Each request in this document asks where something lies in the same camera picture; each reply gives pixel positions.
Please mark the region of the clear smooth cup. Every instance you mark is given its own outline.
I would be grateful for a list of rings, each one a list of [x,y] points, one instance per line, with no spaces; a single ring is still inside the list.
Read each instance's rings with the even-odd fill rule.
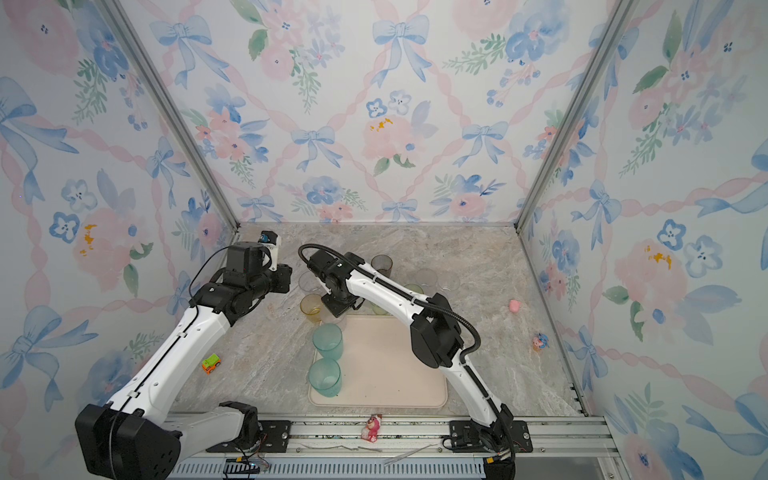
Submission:
[[[321,294],[324,289],[318,280],[318,278],[311,272],[307,271],[300,275],[298,280],[299,289],[305,294]]]

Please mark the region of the teal cup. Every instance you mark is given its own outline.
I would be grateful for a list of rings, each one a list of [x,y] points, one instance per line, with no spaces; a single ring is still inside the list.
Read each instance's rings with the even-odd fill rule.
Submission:
[[[336,324],[322,324],[313,333],[312,343],[325,359],[338,361],[343,355],[343,334]]]
[[[320,358],[310,366],[308,381],[312,389],[321,396],[335,397],[342,387],[341,367],[336,360]]]

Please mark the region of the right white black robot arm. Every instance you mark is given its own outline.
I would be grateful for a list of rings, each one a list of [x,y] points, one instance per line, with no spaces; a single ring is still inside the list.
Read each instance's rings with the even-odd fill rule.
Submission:
[[[321,300],[333,316],[370,301],[408,327],[412,353],[425,366],[440,371],[459,394],[482,448],[499,458],[515,458],[514,415],[492,393],[470,359],[481,346],[481,336],[453,311],[446,297],[418,294],[351,252],[341,254],[306,243],[298,248],[298,255],[324,285]]]

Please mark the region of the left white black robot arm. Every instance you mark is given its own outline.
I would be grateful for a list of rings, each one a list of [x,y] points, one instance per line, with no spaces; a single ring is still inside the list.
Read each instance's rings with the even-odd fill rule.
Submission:
[[[109,479],[165,479],[176,464],[219,444],[247,451],[264,437],[256,407],[236,401],[204,413],[170,409],[214,344],[270,293],[290,290],[273,231],[227,247],[226,263],[192,294],[171,335],[102,406],[87,405],[75,429],[87,470]]]

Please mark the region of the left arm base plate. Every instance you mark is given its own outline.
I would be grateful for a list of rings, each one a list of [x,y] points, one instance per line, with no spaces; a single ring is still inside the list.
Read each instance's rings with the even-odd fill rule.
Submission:
[[[257,435],[250,444],[245,441],[229,441],[216,444],[205,450],[206,453],[285,453],[288,448],[292,423],[288,420],[260,420]]]

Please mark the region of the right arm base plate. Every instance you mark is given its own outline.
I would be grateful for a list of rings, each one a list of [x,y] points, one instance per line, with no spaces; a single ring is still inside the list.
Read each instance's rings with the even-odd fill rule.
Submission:
[[[443,438],[443,447],[457,453],[503,453],[510,446],[515,453],[531,453],[532,437],[526,422],[513,420],[509,431],[495,432],[471,420],[453,420],[448,423],[449,433]]]

